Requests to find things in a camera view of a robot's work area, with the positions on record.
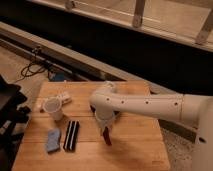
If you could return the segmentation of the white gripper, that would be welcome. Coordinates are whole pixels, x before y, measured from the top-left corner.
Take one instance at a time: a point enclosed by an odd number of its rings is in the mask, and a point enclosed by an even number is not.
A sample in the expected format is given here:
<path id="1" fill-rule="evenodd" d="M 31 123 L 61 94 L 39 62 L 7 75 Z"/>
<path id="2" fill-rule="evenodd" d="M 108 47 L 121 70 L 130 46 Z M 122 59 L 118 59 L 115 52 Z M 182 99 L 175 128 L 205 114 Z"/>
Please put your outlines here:
<path id="1" fill-rule="evenodd" d="M 104 130 L 106 128 L 111 130 L 113 124 L 114 124 L 114 119 L 108 119 L 108 120 L 97 119 L 97 125 L 99 126 L 99 129 L 100 129 L 100 135 L 103 135 Z"/>

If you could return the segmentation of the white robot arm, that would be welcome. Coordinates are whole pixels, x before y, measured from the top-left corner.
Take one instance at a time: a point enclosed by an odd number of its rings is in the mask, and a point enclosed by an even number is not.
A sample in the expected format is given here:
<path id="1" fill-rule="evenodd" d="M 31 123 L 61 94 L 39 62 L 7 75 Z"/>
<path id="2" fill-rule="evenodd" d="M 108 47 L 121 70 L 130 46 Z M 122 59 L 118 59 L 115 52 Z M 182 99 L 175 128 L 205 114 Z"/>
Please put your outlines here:
<path id="1" fill-rule="evenodd" d="M 110 126 L 120 112 L 197 127 L 191 171 L 213 171 L 213 96 L 120 94 L 115 83 L 106 81 L 92 92 L 89 104 L 107 145 Z"/>

